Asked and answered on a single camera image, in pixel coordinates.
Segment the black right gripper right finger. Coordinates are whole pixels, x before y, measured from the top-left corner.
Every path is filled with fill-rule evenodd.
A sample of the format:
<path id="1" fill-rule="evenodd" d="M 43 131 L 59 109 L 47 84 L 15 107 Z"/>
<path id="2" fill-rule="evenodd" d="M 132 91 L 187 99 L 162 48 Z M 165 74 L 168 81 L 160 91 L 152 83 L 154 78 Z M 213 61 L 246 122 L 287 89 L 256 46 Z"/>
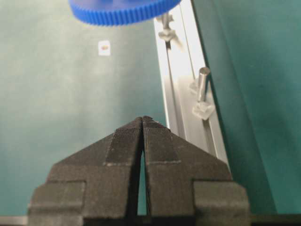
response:
<path id="1" fill-rule="evenodd" d="M 226 163 L 143 117 L 148 211 L 154 226 L 247 226 L 246 190 Z"/>

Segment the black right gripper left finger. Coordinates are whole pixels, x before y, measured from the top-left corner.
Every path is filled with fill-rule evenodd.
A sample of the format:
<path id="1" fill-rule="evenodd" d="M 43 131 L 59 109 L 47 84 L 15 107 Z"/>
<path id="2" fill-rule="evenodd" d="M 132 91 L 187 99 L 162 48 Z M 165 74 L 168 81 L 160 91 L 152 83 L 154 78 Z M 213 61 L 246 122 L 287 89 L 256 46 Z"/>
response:
<path id="1" fill-rule="evenodd" d="M 126 226 L 137 214 L 142 119 L 54 164 L 28 207 L 30 226 Z"/>

